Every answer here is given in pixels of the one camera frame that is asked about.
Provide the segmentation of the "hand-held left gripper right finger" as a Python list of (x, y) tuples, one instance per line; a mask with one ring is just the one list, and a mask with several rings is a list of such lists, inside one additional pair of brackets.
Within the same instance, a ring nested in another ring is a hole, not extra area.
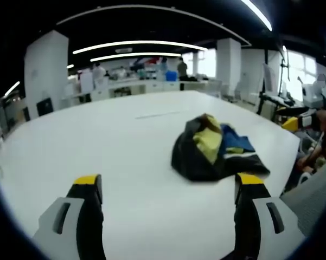
[(233, 259), (287, 259), (305, 240), (296, 214), (259, 177), (238, 173)]

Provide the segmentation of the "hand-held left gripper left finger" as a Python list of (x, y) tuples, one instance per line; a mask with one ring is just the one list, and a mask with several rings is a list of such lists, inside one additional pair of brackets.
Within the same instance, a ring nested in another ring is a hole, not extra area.
[(105, 259), (101, 175), (76, 179), (41, 214), (34, 243), (49, 259)]

